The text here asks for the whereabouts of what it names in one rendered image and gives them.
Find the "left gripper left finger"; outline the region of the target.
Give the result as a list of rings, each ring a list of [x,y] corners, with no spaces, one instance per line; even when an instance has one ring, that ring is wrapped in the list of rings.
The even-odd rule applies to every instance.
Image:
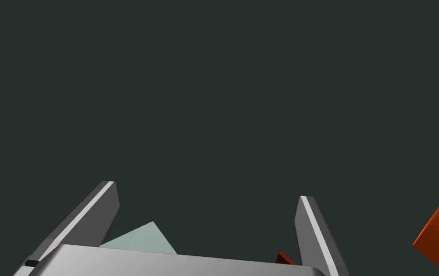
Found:
[[[119,209],[114,181],[103,181],[44,239],[24,262],[36,265],[60,244],[98,247]]]

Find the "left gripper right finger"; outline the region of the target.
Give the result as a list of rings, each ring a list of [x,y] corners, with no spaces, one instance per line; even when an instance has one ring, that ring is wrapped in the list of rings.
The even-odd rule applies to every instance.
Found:
[[[338,245],[312,196],[300,196],[295,229],[302,264],[324,276],[350,276]]]

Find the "red small shape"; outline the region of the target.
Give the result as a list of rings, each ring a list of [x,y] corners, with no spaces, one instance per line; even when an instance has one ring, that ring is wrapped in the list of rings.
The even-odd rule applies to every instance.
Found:
[[[276,257],[275,263],[286,264],[286,265],[296,265],[296,263],[290,259],[284,252],[280,251]]]

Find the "pale green flat shape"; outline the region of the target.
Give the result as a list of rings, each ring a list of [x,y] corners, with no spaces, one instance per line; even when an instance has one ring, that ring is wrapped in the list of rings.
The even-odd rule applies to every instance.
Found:
[[[100,248],[176,254],[153,221],[101,244]]]

